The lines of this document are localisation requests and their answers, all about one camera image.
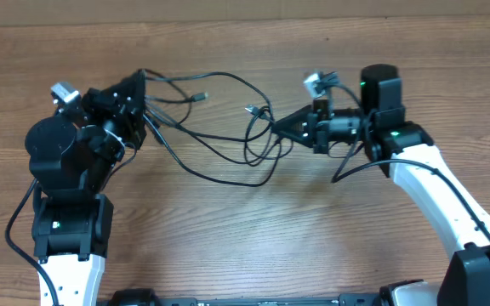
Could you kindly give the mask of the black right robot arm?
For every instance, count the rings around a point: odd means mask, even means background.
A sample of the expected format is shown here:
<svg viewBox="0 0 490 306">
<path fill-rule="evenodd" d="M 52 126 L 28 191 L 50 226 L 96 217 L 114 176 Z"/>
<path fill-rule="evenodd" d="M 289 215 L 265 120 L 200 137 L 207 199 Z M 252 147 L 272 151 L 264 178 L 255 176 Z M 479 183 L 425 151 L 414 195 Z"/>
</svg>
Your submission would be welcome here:
<svg viewBox="0 0 490 306">
<path fill-rule="evenodd" d="M 332 91 L 346 90 L 336 73 L 308 76 L 312 102 L 275 122 L 278 136 L 327 154 L 333 144 L 362 144 L 369 162 L 348 172 L 338 168 L 337 183 L 379 167 L 417 205 L 442 241 L 449 265 L 439 284 L 403 280 L 376 293 L 341 294 L 337 305 L 490 305 L 490 215 L 444 162 L 433 138 L 406 118 L 402 79 L 388 64 L 362 69 L 355 109 L 336 109 Z"/>
</svg>

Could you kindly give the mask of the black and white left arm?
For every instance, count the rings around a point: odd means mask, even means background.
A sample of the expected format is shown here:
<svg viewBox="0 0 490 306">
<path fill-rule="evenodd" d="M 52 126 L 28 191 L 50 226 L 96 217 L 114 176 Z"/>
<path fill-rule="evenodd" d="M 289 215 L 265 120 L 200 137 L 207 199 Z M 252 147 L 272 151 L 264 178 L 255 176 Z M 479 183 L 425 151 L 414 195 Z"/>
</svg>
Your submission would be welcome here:
<svg viewBox="0 0 490 306">
<path fill-rule="evenodd" d="M 97 302 L 114 210 L 103 189 L 126 149 L 144 142 L 145 85 L 144 71 L 86 93 L 57 82 L 54 115 L 26 135 L 42 305 Z"/>
</svg>

